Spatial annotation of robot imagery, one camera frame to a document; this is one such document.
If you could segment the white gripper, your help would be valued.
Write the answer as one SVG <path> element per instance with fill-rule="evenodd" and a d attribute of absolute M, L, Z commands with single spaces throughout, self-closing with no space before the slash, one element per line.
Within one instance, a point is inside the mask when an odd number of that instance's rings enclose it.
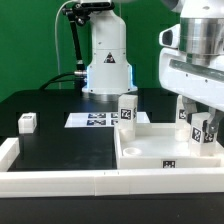
<path fill-rule="evenodd" d="M 186 53 L 178 49 L 179 24 L 162 31 L 159 44 L 162 46 L 159 56 L 161 86 L 183 96 L 188 123 L 191 123 L 192 115 L 197 112 L 195 101 L 210 106 L 209 118 L 204 121 L 204 131 L 216 134 L 224 118 L 224 55 L 213 57 L 208 67 L 187 62 Z"/>

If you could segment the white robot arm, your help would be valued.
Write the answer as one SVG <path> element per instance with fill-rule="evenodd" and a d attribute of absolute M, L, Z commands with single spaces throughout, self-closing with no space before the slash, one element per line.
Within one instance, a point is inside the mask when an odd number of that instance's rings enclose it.
<path fill-rule="evenodd" d="M 189 123 L 198 102 L 209 106 L 204 129 L 214 134 L 224 118 L 224 0 L 161 1 L 180 14 L 180 22 L 159 35 L 160 84 L 183 96 Z M 126 59 L 125 23 L 113 8 L 113 0 L 80 0 L 84 18 L 92 23 L 86 93 L 108 95 L 135 89 Z"/>

